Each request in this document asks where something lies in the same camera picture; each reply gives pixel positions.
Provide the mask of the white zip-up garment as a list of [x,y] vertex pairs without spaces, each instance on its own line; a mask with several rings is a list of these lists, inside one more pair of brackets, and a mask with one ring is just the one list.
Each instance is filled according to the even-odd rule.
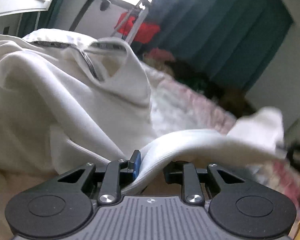
[[170,161],[244,166],[277,159],[280,110],[264,107],[227,134],[184,129],[158,135],[142,63],[119,38],[65,31],[62,42],[0,35],[0,203],[54,173],[105,166],[141,152],[125,192],[145,187]]

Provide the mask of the pile of dark clothes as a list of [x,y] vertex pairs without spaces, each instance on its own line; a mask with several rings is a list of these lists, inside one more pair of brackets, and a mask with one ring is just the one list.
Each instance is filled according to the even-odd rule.
[[215,83],[207,74],[195,72],[190,64],[175,59],[168,51],[154,48],[143,53],[142,60],[154,69],[170,75],[178,82],[204,95],[237,118],[256,112],[245,99],[245,92]]

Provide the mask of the pink white bed quilt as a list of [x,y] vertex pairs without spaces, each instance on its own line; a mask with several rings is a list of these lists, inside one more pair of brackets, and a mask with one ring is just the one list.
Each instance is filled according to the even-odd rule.
[[243,170],[259,183],[286,195],[297,210],[300,221],[300,172],[290,166],[284,145],[283,119],[279,109],[263,107],[251,115],[235,117],[217,103],[173,77],[142,61],[151,85],[151,120],[157,135],[186,129],[209,129],[260,147],[269,153],[264,160],[243,163]]

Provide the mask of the dark teal curtain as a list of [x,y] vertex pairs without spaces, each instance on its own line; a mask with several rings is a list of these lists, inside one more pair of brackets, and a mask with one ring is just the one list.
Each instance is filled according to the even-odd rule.
[[169,51],[222,86],[249,90],[281,46],[292,17],[281,0],[155,0],[147,16],[160,31],[141,55]]

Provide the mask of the red bag on stand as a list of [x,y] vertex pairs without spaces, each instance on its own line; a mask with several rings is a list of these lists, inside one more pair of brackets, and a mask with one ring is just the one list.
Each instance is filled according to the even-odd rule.
[[137,16],[127,17],[127,14],[128,12],[121,14],[111,37],[116,33],[120,33],[122,34],[121,38],[128,44],[132,44],[132,42],[147,44],[160,31],[158,24],[140,22]]

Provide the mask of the white metal stand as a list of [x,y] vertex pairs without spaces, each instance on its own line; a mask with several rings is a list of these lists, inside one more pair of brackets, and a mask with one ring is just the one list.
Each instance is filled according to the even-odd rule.
[[[106,11],[107,9],[109,9],[111,4],[114,4],[117,7],[121,7],[127,10],[124,17],[118,19],[118,22],[114,26],[113,32],[109,35],[109,37],[114,37],[122,29],[122,35],[124,37],[124,40],[129,44],[133,42],[140,27],[142,26],[144,20],[147,17],[150,8],[155,2],[155,0],[139,0],[136,3],[136,5],[132,5],[123,0],[100,1],[100,11]],[[83,16],[93,2],[94,0],[87,0],[79,14]]]

